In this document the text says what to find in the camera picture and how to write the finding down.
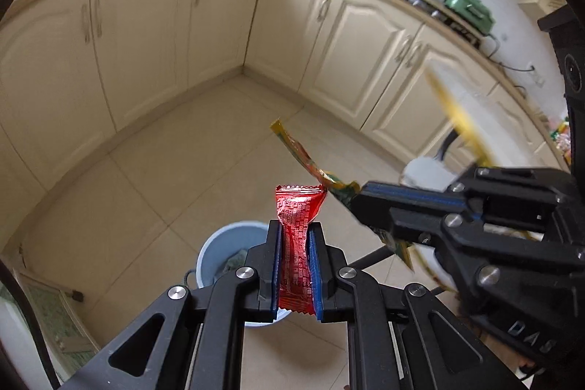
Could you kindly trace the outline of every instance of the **tiled floor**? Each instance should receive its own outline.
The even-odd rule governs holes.
[[[399,172],[343,127],[239,76],[130,137],[78,179],[23,243],[27,266],[86,295],[80,314],[109,342],[170,285],[207,237],[238,220],[275,217],[274,188],[316,183],[271,133],[281,118],[313,158],[348,181],[396,182]],[[380,242],[333,197],[318,216],[348,261]],[[403,287],[419,281],[399,260],[368,270]],[[291,314],[245,332],[242,388],[337,389],[347,384],[344,325]]]

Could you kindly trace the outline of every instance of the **electrical outlet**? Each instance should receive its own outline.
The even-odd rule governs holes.
[[[540,73],[538,73],[538,70],[534,67],[532,62],[526,65],[526,70],[530,70],[531,68],[534,68],[534,70],[527,72],[528,75],[530,75],[530,78],[532,78],[532,81],[534,81],[534,84],[536,84],[537,87],[542,88],[545,85],[545,79]]]

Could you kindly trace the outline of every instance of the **snack packet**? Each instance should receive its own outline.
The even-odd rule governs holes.
[[[331,192],[331,194],[347,209],[351,210],[350,202],[352,201],[352,198],[360,192],[362,187],[356,181],[344,183],[331,172],[326,172],[323,169],[318,168],[317,164],[311,159],[302,144],[287,133],[280,120],[274,121],[272,126],[270,126],[270,129],[279,137],[294,158],[309,172],[309,174],[324,185],[324,187],[326,187],[327,190]],[[386,240],[385,238],[388,236],[386,233],[379,233],[376,230],[373,231],[386,246],[390,247],[390,249],[396,253],[396,256],[404,261],[406,266],[411,270],[414,270],[412,259],[408,252],[407,242],[394,239]]]
[[[326,195],[323,186],[276,187],[276,212],[283,239],[279,286],[279,307],[282,309],[315,314],[306,235]]]

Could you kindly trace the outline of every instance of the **yellow snack wrapper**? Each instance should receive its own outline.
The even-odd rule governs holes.
[[[302,165],[307,170],[307,172],[309,172],[309,174],[317,179],[321,185],[326,187],[327,190],[332,195],[334,195],[334,197],[337,198],[337,200],[340,201],[347,209],[350,209],[350,202],[352,198],[359,193],[362,187],[356,181],[345,183],[341,181],[341,179],[339,179],[335,174],[320,169],[315,161],[311,159],[302,144],[290,136],[289,133],[287,133],[287,130],[284,129],[284,126],[280,120],[274,121],[272,126],[270,126],[270,129],[284,143],[293,157],[298,161],[298,163]],[[387,234],[376,233],[376,235],[378,235],[380,240],[385,245],[390,247],[390,249],[396,253],[396,256],[404,261],[406,266],[408,266],[411,270],[413,269],[412,259],[410,258],[410,254],[408,252],[407,242],[403,240],[388,241],[387,238],[384,238],[387,237]]]

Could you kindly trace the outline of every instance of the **cabinet door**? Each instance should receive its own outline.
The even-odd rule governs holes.
[[[42,0],[0,31],[0,122],[47,189],[115,132],[89,29],[89,0]]]
[[[421,25],[379,0],[331,0],[299,91],[361,128]]]
[[[0,251],[45,191],[0,128]]]
[[[556,159],[555,153],[551,151],[548,143],[542,143],[535,151],[535,163],[540,167],[552,167],[554,169],[561,169],[559,161]]]
[[[191,0],[92,0],[99,72],[120,130],[187,86]]]
[[[189,86],[244,64],[256,0],[192,0]]]
[[[500,84],[490,93],[490,98],[502,107],[518,138],[526,142],[532,152],[536,151],[542,144],[542,134],[516,100]]]
[[[298,90],[330,0],[258,0],[246,65]]]
[[[423,27],[362,128],[398,159],[409,162],[425,154],[447,125],[447,116],[426,79],[432,59],[451,65],[487,94],[493,77],[439,33]]]

